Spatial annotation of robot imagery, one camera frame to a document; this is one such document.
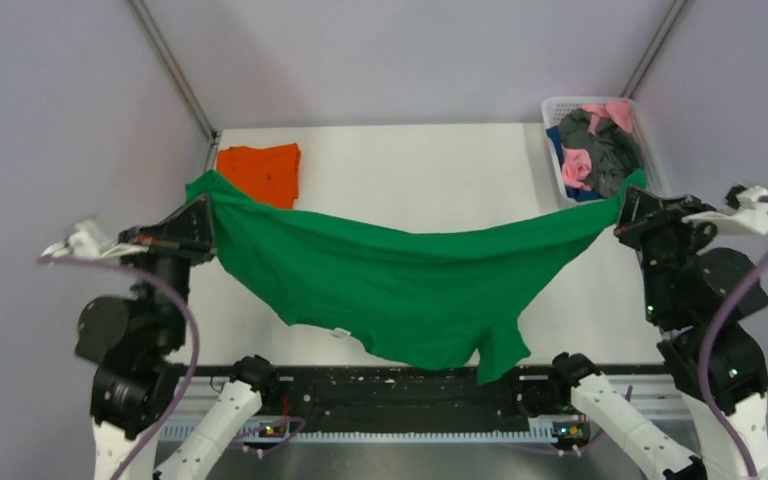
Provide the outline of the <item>green t shirt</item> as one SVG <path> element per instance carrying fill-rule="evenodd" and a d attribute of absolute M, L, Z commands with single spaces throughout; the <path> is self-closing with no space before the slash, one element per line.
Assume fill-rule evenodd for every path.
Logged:
<path fill-rule="evenodd" d="M 425 370 L 479 360 L 500 379 L 530 349 L 522 312 L 614 226 L 625 195 L 481 230 L 412 233 L 255 201 L 216 171 L 185 188 L 212 204 L 223 269 L 287 325 L 343 330 Z"/>

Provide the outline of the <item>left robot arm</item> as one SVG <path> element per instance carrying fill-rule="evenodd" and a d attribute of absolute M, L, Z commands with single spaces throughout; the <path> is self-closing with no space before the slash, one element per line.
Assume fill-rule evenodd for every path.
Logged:
<path fill-rule="evenodd" d="M 215 256 L 212 210 L 200 194 L 157 224 L 110 236 L 87 219 L 68 239 L 72 257 L 85 265 L 136 278 L 131 296 L 98 297 L 77 321 L 75 354 L 96 366 L 90 417 L 97 479 L 204 479 L 245 422 L 279 404 L 276 368 L 247 356 L 232 365 L 179 449 L 154 464 L 160 430 L 195 375 L 199 334 L 187 300 L 192 268 Z"/>

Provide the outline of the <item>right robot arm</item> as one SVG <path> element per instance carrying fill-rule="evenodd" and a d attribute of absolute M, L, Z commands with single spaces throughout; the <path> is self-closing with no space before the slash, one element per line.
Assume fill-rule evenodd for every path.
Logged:
<path fill-rule="evenodd" d="M 768 191 L 737 185 L 717 209 L 686 195 L 625 191 L 617 240 L 638 255 L 647 320 L 657 350 L 690 414 L 697 450 L 648 419 L 582 354 L 562 353 L 546 385 L 549 404 L 583 414 L 649 479 L 768 479 L 768 372 L 744 318 L 764 309 L 761 267 L 714 247 L 720 235 L 768 233 Z"/>

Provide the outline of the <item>white plastic laundry basket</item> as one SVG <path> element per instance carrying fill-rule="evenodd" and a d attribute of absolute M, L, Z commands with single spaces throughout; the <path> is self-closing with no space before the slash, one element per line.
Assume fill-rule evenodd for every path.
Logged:
<path fill-rule="evenodd" d="M 640 148 L 642 156 L 641 166 L 646 174 L 649 190 L 659 195 L 672 193 L 668 175 L 663 165 L 665 154 L 657 139 L 655 130 L 650 125 L 646 112 L 634 100 L 605 96 L 554 96 L 545 98 L 542 101 L 541 113 L 544 138 L 547 141 L 551 158 L 552 186 L 563 208 L 583 205 L 584 201 L 579 201 L 567 193 L 567 186 L 562 178 L 561 153 L 558 150 L 560 141 L 554 140 L 555 137 L 560 138 L 560 136 L 550 135 L 549 131 L 557 127 L 567 114 L 582 105 L 607 105 L 612 101 L 625 103 L 629 106 L 629 115 L 633 127 L 632 135 Z"/>

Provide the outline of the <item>blue t shirt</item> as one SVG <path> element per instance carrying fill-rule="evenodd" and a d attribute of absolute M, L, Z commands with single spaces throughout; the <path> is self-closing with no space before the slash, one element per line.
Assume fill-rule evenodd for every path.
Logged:
<path fill-rule="evenodd" d="M 555 163 L 558 165 L 559 169 L 562 170 L 564 165 L 564 153 L 559 128 L 557 126 L 548 128 L 546 130 L 546 136 L 552 145 L 553 152 L 557 156 Z M 571 187 L 565 183 L 564 179 L 561 179 L 561 184 L 564 187 L 566 198 L 576 203 L 602 200 L 602 197 L 597 192 Z"/>

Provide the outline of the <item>folded orange t shirt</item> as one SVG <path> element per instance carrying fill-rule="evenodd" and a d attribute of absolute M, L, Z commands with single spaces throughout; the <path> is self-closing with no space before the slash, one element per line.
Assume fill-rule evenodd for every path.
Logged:
<path fill-rule="evenodd" d="M 230 147 L 217 155 L 215 169 L 253 200 L 293 209 L 299 196 L 301 150 L 296 143 Z"/>

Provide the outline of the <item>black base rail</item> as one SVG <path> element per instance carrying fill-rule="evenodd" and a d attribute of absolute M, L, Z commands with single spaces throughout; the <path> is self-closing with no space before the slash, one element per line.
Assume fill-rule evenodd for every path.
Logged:
<path fill-rule="evenodd" d="M 283 366 L 260 412 L 299 417 L 307 434 L 519 434 L 541 419 L 581 418 L 546 366 L 479 384 L 474 367 Z"/>

